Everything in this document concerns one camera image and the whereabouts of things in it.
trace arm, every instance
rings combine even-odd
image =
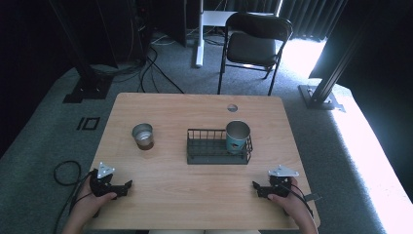
[[[297,186],[297,180],[293,177],[292,184]],[[292,186],[291,190],[300,194],[299,190]],[[277,203],[285,209],[285,211],[294,219],[295,223],[300,228],[303,234],[317,234],[319,233],[316,228],[316,224],[307,210],[303,202],[295,195],[289,193],[286,198],[277,196],[276,194],[269,194],[268,199]]]
[[[110,200],[116,197],[116,193],[108,193],[101,197],[96,197],[89,185],[89,176],[83,184],[82,190],[78,195],[78,202],[73,207],[69,219],[63,227],[62,234],[82,233],[85,224],[97,213],[97,211]]]

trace chair backrest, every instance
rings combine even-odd
[[[229,28],[243,31],[254,37],[275,39],[286,42],[292,34],[292,24],[288,19],[275,16],[261,16],[249,13],[234,13],[226,21]]]

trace wall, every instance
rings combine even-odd
[[[0,3],[0,157],[56,78],[71,67],[44,2]]]

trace small metal cup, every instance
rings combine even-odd
[[[153,129],[150,124],[138,124],[136,125],[131,135],[136,141],[137,147],[141,150],[149,150],[154,146]]]
[[[248,124],[240,120],[234,120],[227,125],[225,130],[227,132],[226,146],[228,152],[236,154],[242,151],[250,134]]]

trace metal wire basket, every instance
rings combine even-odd
[[[225,130],[188,129],[188,164],[246,165],[251,158],[252,141],[249,136],[243,150],[229,152]]]

